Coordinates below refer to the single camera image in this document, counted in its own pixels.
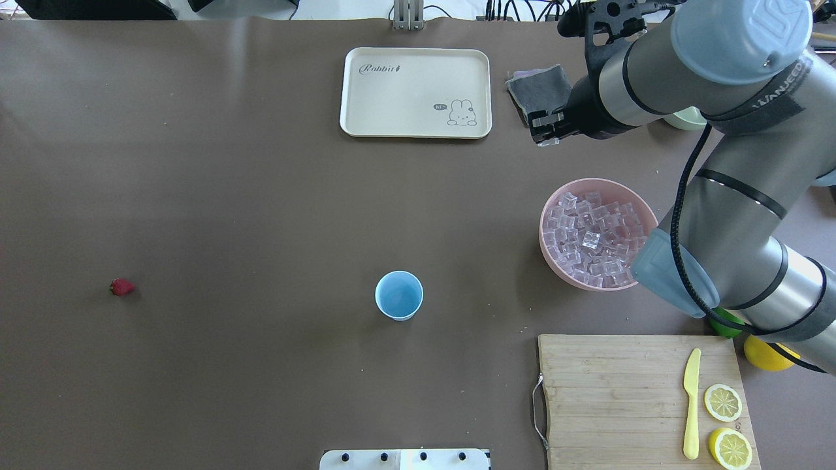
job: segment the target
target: wooden cutting board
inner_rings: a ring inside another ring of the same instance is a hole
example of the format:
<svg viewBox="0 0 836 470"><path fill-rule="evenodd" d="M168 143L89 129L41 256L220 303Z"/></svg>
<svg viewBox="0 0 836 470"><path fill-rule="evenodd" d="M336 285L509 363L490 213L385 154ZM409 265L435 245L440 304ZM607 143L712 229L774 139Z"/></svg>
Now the wooden cutting board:
<svg viewBox="0 0 836 470"><path fill-rule="evenodd" d="M551 470L722 469L708 451L718 427L737 429L752 444L752 470L761 468L734 345L714 336L540 335L540 369L548 416ZM700 456L688 460L682 439L688 395L682 379L688 356L702 350L697 397ZM734 422L711 417L709 386L724 383L743 400Z"/></svg>

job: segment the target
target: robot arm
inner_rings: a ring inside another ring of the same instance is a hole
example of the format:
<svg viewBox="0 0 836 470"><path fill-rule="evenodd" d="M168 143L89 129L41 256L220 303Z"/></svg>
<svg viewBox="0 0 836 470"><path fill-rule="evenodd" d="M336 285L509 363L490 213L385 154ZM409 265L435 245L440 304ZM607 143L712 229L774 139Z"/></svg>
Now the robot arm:
<svg viewBox="0 0 836 470"><path fill-rule="evenodd" d="M690 0L627 43L619 26L637 5L585 6L586 31L604 29L610 41L596 51L585 34L589 76L563 108L529 116L534 140L610 138L698 107L724 137L686 190L680 244L688 277L709 307L770 331L761 338L836 374L836 273L772 237L811 184L836 184L836 70L805 50L808 3ZM673 264L670 220L669 212L634 261L634 276L701 317Z"/></svg>

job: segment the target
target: yellow plastic knife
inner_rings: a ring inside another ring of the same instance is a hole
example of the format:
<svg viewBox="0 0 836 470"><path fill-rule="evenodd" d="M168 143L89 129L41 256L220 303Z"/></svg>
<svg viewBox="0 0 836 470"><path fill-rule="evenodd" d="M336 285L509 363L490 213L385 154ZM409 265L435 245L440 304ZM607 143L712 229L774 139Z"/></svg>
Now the yellow plastic knife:
<svg viewBox="0 0 836 470"><path fill-rule="evenodd" d="M685 366L685 379L682 386L688 394L688 419L685 422L685 440L682 443L682 453L691 460L700 455L699 425L696 420L696 394L700 386L700 356L702 351L694 348L688 364Z"/></svg>

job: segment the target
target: white plastic base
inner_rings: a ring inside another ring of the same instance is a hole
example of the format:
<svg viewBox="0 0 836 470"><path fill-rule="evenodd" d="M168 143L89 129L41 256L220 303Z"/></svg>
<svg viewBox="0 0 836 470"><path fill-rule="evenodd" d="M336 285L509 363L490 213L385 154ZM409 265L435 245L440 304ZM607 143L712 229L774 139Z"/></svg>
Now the white plastic base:
<svg viewBox="0 0 836 470"><path fill-rule="evenodd" d="M319 470L490 470L490 455L473 448L337 450L322 456Z"/></svg>

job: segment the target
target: blue paper cup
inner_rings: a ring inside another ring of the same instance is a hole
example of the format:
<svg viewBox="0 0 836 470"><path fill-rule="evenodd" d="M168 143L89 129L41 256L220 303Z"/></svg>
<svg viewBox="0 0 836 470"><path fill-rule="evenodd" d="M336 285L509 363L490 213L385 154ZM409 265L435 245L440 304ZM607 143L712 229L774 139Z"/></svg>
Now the blue paper cup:
<svg viewBox="0 0 836 470"><path fill-rule="evenodd" d="M375 289L377 308L391 319L412 318L424 300L421 281L412 273L393 271L380 278Z"/></svg>

